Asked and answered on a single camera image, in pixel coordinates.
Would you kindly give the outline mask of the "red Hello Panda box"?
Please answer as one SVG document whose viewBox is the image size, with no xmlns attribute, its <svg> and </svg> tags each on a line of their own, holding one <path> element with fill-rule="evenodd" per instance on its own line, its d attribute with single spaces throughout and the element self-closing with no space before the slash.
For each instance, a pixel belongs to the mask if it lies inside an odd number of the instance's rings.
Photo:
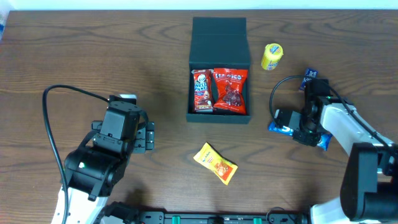
<svg viewBox="0 0 398 224">
<path fill-rule="evenodd" d="M 213 69 L 192 70 L 194 82 L 193 111 L 196 113 L 212 113 L 213 96 L 211 92 L 211 78 Z"/>
</svg>

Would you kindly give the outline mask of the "blue Oreo cookie pack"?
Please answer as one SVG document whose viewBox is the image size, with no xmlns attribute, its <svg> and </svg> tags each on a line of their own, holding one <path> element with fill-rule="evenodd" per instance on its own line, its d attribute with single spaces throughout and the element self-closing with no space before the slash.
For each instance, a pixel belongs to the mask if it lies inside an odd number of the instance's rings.
<svg viewBox="0 0 398 224">
<path fill-rule="evenodd" d="M 279 133 L 279 134 L 283 134 L 283 135 L 287 135 L 287 136 L 293 136 L 293 134 L 294 134 L 293 129 L 288 128 L 286 126 L 283 126 L 282 128 L 278 128 L 273 121 L 269 124 L 268 130 L 270 132 Z M 321 138 L 318 141 L 317 146 L 322 148 L 324 151 L 327 151 L 332 137 L 333 137 L 332 134 L 321 135 Z"/>
</svg>

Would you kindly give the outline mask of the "red Hacks candy bag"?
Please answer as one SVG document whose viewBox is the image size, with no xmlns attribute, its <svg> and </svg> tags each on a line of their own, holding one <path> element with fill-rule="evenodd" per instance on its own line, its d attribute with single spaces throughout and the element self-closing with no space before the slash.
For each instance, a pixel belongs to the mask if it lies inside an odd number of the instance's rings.
<svg viewBox="0 0 398 224">
<path fill-rule="evenodd" d="M 248 71 L 232 68 L 215 68 L 213 79 L 218 90 L 218 99 L 214 104 L 216 109 L 228 110 L 246 115 L 243 99 L 243 85 L 248 77 Z"/>
</svg>

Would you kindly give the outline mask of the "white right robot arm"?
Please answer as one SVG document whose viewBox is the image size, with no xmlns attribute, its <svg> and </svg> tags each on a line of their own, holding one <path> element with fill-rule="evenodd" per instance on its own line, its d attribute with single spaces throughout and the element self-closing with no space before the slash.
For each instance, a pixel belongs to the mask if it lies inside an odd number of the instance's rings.
<svg viewBox="0 0 398 224">
<path fill-rule="evenodd" d="M 304 87 L 305 106 L 288 124 L 294 140 L 316 146 L 330 133 L 348 155 L 340 195 L 310 209 L 312 223 L 382 223 L 397 221 L 397 144 L 381 136 L 342 98 L 328 80 Z"/>
</svg>

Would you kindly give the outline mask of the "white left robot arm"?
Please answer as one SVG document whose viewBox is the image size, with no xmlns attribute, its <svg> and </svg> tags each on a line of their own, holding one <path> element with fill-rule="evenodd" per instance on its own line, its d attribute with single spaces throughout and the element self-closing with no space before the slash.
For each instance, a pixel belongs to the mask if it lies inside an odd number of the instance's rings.
<svg viewBox="0 0 398 224">
<path fill-rule="evenodd" d="M 138 213 L 123 204 L 106 202 L 124 177 L 132 154 L 154 149 L 155 123 L 138 129 L 134 140 L 100 133 L 102 121 L 93 121 L 91 131 L 67 156 L 63 169 L 67 190 L 61 188 L 52 223 L 137 223 Z"/>
</svg>

